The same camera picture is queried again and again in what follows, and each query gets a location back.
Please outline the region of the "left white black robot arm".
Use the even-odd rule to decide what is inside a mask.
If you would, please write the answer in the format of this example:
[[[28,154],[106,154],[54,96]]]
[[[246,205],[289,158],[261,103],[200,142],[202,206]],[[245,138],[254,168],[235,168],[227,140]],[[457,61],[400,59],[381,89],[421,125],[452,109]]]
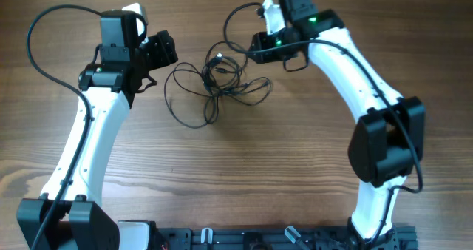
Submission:
[[[99,13],[101,42],[78,77],[78,108],[61,158],[35,199],[16,213],[30,249],[158,249],[154,222],[114,221],[102,209],[104,175],[137,94],[156,85],[152,70],[177,61],[165,30],[147,33],[145,10],[130,4]]]

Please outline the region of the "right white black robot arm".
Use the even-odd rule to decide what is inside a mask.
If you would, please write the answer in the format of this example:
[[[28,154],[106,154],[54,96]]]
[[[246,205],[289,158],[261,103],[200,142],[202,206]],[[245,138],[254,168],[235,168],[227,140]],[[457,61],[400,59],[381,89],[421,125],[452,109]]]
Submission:
[[[285,62],[304,53],[330,80],[355,121],[348,148],[360,180],[350,218],[358,239],[374,244],[392,228],[392,211],[405,180],[419,171],[425,107],[387,84],[360,53],[344,22],[312,0],[264,0],[257,10],[266,30],[253,36],[258,64]]]

